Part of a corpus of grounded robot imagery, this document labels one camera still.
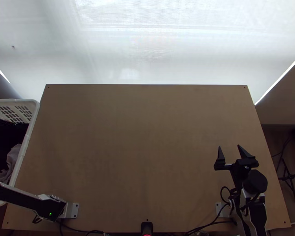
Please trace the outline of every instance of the brown table surface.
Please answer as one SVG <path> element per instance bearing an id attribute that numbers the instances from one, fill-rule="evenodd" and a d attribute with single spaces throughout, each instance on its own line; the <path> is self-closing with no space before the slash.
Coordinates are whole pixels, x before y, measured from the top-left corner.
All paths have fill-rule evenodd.
<path id="1" fill-rule="evenodd" d="M 47 85 L 16 187 L 80 203 L 71 227 L 185 232 L 216 216 L 237 144 L 255 155 L 268 179 L 267 229 L 290 227 L 286 205 L 246 86 Z M 3 228 L 58 230 L 32 224 L 34 213 L 9 205 Z M 227 230 L 229 224 L 208 230 Z"/>

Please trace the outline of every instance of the white laundry basket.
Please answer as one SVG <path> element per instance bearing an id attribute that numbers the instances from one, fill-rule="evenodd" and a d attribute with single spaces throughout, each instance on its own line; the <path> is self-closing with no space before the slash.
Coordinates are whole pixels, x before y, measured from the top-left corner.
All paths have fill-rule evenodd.
<path id="1" fill-rule="evenodd" d="M 39 111 L 39 102 L 35 100 L 21 99 L 0 99 L 0 119 L 9 120 L 13 123 L 29 123 L 27 132 L 22 142 L 20 153 L 17 157 L 14 170 L 11 175 L 9 185 L 14 187 L 18 172 L 22 165 L 23 157 L 28 147 L 34 124 Z"/>

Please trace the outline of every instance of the tripod stand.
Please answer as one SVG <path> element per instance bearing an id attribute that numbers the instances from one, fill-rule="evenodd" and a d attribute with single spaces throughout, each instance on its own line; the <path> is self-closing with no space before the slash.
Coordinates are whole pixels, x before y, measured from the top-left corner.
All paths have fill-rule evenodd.
<path id="1" fill-rule="evenodd" d="M 293 184 L 293 179 L 295 178 L 295 174 L 290 173 L 283 158 L 282 158 L 282 163 L 284 165 L 284 173 L 283 173 L 283 177 L 279 178 L 279 180 L 283 180 L 289 186 L 289 188 L 293 191 L 294 200 L 295 200 L 295 187 Z"/>

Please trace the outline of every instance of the white cloth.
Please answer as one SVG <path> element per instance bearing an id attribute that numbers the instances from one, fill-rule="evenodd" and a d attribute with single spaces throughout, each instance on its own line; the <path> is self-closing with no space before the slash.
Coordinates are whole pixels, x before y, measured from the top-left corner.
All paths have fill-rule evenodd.
<path id="1" fill-rule="evenodd" d="M 13 148 L 11 148 L 11 151 L 7 154 L 7 166 L 9 169 L 1 170 L 0 182 L 7 184 L 10 181 L 15 163 L 17 162 L 17 157 L 18 157 L 18 153 L 20 152 L 21 146 L 22 146 L 21 144 L 15 145 Z"/>

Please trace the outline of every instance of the white wall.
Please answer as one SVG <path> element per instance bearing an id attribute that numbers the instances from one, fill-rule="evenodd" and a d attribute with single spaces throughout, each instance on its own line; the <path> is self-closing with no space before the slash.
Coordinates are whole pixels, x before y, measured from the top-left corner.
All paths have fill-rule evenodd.
<path id="1" fill-rule="evenodd" d="M 0 1 L 0 69 L 24 98 L 46 83 L 242 84 L 257 101 L 294 60 L 295 0 Z"/>

